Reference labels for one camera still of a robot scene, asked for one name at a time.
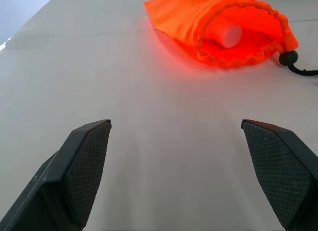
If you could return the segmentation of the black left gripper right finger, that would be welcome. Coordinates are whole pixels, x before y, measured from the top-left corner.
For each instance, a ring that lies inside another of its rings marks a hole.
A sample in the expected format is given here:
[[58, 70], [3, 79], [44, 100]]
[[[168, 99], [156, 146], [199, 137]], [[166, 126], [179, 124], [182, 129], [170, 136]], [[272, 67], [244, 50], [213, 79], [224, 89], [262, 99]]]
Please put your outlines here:
[[318, 157], [292, 131], [244, 119], [241, 123], [257, 180], [287, 231], [318, 229]]

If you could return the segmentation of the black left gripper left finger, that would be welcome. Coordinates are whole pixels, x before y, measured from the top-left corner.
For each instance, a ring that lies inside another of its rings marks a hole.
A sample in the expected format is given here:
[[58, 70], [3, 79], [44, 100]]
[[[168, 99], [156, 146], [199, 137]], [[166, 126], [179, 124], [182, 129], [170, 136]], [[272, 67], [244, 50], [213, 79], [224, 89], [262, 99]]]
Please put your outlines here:
[[28, 182], [0, 222], [2, 231], [81, 231], [98, 192], [111, 121], [73, 130]]

